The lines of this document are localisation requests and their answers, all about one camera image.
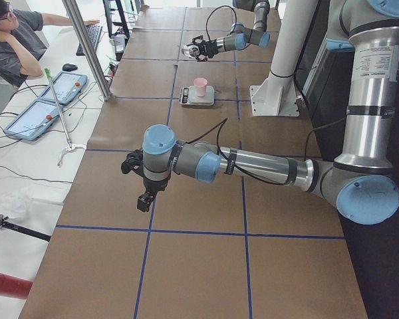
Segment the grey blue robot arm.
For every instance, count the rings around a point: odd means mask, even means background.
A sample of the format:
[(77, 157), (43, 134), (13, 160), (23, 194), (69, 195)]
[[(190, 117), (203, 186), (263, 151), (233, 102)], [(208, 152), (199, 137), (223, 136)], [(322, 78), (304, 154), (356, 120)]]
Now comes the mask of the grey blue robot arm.
[(205, 26), (207, 37), (194, 37), (191, 43), (182, 47), (182, 53), (198, 62), (206, 62), (219, 53), (228, 51), (242, 51), (249, 45), (267, 47), (270, 34), (267, 33), (267, 16), (271, 7), (268, 1), (233, 1), (232, 11), (242, 9), (255, 14), (253, 27), (247, 28), (239, 21), (234, 21), (228, 34), (224, 37), (212, 39), (209, 28)]
[[(286, 97), (294, 89), (297, 62), (319, 1), (287, 1), (269, 76), (250, 87), (254, 116), (289, 116)], [(217, 53), (264, 47), (268, 1), (233, 1), (238, 9), (255, 13), (252, 29), (234, 23), (229, 34), (215, 40), (196, 37), (181, 50), (204, 62)], [(385, 221), (399, 208), (399, 189), (390, 178), (386, 159), (390, 124), (395, 113), (399, 72), (399, 1), (330, 1), (326, 33), (330, 51), (354, 51), (342, 152), (331, 162), (270, 156), (219, 146), (226, 120), (190, 142), (176, 140), (165, 125), (150, 126), (140, 150), (130, 152), (121, 170), (143, 178), (145, 193), (137, 208), (149, 208), (164, 191), (171, 173), (212, 183), (218, 173), (247, 175), (272, 185), (300, 187), (336, 207), (342, 216), (362, 225)], [(216, 143), (197, 142), (215, 128)]]

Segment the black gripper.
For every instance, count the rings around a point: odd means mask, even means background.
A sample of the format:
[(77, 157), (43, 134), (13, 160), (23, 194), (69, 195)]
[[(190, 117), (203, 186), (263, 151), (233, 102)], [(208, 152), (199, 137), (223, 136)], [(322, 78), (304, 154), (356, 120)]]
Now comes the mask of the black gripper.
[(207, 62), (208, 58), (213, 58), (219, 51), (216, 40), (204, 40), (203, 36), (197, 36), (192, 39), (192, 43), (199, 47), (201, 55), (196, 59), (197, 62)]
[(146, 168), (142, 150), (129, 152), (121, 164), (121, 172), (128, 174), (133, 171), (140, 176), (145, 187), (145, 192), (137, 199), (137, 209), (141, 212), (149, 212), (153, 199), (159, 191), (164, 191), (169, 181), (169, 171), (156, 173)]

